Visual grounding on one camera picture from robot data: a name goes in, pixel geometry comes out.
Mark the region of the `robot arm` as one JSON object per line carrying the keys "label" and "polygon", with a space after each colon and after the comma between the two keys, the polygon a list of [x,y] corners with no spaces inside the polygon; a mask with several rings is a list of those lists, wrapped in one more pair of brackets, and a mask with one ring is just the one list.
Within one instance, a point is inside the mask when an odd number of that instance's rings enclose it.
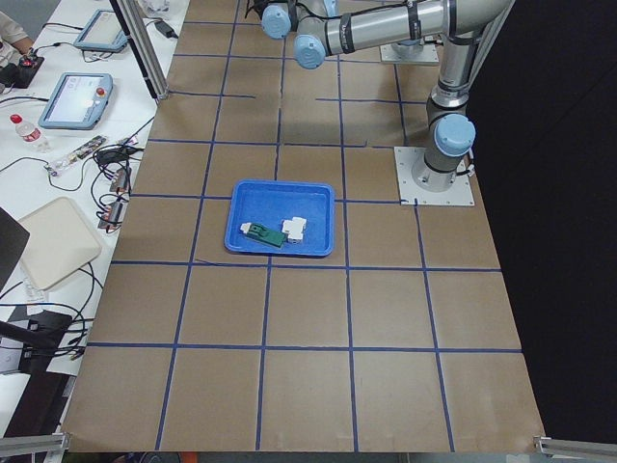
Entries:
{"label": "robot arm", "polygon": [[430,140],[412,167],[425,191],[447,191],[468,155],[475,127],[466,116],[469,90],[513,4],[510,1],[400,1],[341,13],[336,1],[250,1],[263,32],[274,40],[295,36],[296,62],[318,68],[326,58],[387,44],[443,41],[437,84],[426,103]]}

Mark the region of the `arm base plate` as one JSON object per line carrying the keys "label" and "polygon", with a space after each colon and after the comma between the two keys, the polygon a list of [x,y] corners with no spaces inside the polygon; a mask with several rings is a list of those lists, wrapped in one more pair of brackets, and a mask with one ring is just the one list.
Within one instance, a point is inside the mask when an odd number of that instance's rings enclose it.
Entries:
{"label": "arm base plate", "polygon": [[474,206],[469,173],[461,160],[450,173],[433,171],[425,163],[425,148],[395,147],[395,167],[401,204]]}
{"label": "arm base plate", "polygon": [[384,63],[437,67],[440,59],[434,44],[402,45],[391,43],[380,47]]}

